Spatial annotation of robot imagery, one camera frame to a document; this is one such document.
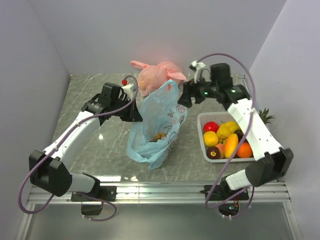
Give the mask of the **blue plastic bag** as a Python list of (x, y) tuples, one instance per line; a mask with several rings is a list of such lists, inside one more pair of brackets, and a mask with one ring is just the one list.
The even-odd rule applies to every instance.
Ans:
[[(188, 115), (187, 108), (178, 104), (179, 95), (178, 84), (169, 80), (138, 105), (143, 121), (131, 125), (126, 148), (130, 159), (147, 163), (150, 170), (167, 159)], [(157, 133), (166, 133), (166, 138), (153, 141)]]

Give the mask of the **brown fake longan bunch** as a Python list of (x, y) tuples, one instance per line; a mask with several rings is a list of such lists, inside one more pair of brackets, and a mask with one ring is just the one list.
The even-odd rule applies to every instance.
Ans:
[(157, 142), (158, 140), (163, 140), (167, 137), (167, 134), (165, 132), (159, 132), (157, 135), (153, 138), (153, 141)]

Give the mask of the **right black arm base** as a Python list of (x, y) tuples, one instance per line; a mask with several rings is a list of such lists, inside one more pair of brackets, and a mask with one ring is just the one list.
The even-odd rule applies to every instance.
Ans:
[[(237, 190), (230, 190), (227, 184), (218, 184), (209, 197), (209, 201), (222, 202), (225, 199), (240, 192), (242, 188)], [(218, 211), (222, 216), (236, 216), (240, 213), (240, 201), (249, 200), (249, 194), (247, 190), (244, 190), (234, 198), (230, 199), (231, 203), (224, 203), (218, 206)]]

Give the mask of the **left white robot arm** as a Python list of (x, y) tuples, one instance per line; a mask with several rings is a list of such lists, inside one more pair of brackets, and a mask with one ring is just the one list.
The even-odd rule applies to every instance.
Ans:
[(84, 142), (110, 117), (123, 122), (142, 122), (137, 104), (137, 85), (105, 83), (101, 93), (84, 103), (73, 123), (43, 151), (29, 156), (30, 182), (57, 197), (82, 193), (89, 201), (101, 195), (100, 180), (92, 175), (70, 173), (68, 166)]

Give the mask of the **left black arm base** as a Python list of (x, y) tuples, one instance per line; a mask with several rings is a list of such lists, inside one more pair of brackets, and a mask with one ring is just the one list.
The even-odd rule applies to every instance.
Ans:
[(70, 201), (72, 203), (81, 203), (81, 214), (91, 220), (93, 220), (92, 217), (99, 216), (103, 208), (109, 205), (113, 208), (113, 213), (107, 217), (109, 220), (117, 213), (117, 207), (114, 204), (116, 195), (116, 186), (101, 186), (95, 193), (74, 192), (71, 194)]

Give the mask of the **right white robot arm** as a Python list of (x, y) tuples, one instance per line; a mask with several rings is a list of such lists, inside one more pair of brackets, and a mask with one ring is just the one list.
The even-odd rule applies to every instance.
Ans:
[(283, 148), (272, 136), (253, 107), (253, 97), (243, 85), (233, 83), (227, 63), (210, 66), (210, 81), (205, 81), (201, 76), (205, 67), (203, 62), (191, 63), (194, 77), (184, 83), (178, 103), (190, 108), (191, 98), (195, 98), (197, 104), (206, 98), (216, 99), (244, 133), (244, 139), (248, 141), (255, 161), (245, 169), (222, 178), (218, 193), (224, 200), (231, 200), (246, 187), (259, 187), (284, 177), (294, 154), (290, 148)]

